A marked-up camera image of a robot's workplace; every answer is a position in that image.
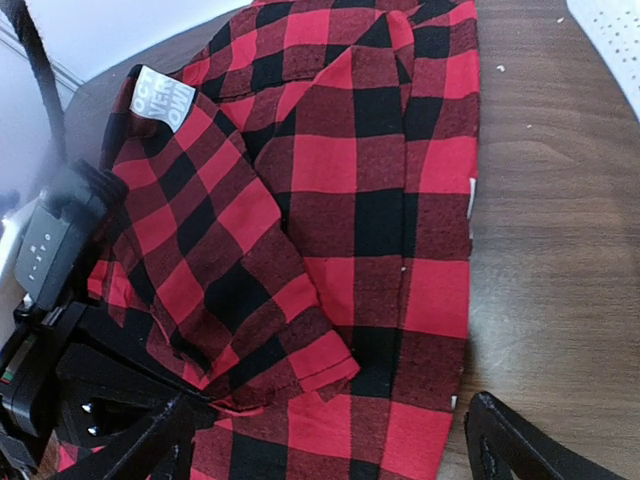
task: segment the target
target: wooden table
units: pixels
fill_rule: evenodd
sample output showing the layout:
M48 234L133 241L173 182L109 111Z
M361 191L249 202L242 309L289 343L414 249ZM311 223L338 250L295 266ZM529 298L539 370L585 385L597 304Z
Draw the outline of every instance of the wooden table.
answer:
M486 389L569 448L640 479L640 127L563 0L478 1L471 340L439 478L471 478L462 418ZM131 65L178 68L225 20L85 85L68 111L72 151L95 158Z

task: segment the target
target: white surface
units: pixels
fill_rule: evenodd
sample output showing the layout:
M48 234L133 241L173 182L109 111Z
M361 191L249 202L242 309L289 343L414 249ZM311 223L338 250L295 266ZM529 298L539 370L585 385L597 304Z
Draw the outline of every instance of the white surface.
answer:
M249 3L250 0L28 1L51 58L82 81Z
M567 0L640 119L640 1Z
M27 61L0 43L0 193L24 198L47 150L51 131L40 90ZM59 86L63 104L72 92Z

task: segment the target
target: black cable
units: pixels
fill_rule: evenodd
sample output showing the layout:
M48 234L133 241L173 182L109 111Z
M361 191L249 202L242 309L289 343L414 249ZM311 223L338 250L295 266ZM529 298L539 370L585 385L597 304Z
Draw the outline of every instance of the black cable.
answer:
M67 148L64 111L56 88L56 77L42 44L42 39L38 34L38 29L29 14L29 9L24 0L0 0L0 11L11 22L18 36L18 41L27 52L27 58L38 82L40 94L49 117L57 159L60 163L65 163L67 161Z

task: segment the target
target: folded fabric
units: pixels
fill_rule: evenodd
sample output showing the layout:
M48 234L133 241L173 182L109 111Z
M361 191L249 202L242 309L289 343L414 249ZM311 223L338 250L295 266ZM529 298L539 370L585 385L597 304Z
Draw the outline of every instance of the folded fabric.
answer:
M131 72L104 157L131 193L89 286L220 409L193 479L436 477L468 333L476 18L256 3L170 74L195 88L178 128L131 111Z

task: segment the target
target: wood grain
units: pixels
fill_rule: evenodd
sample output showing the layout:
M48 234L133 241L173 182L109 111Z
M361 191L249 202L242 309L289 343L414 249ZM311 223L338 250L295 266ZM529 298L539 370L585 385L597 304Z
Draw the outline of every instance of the wood grain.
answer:
M487 389L569 448L638 480L640 127L562 0L479 0L478 10L471 339L439 479L471 478L462 418ZM83 87L68 111L73 153L95 158L133 64L178 68L222 20Z

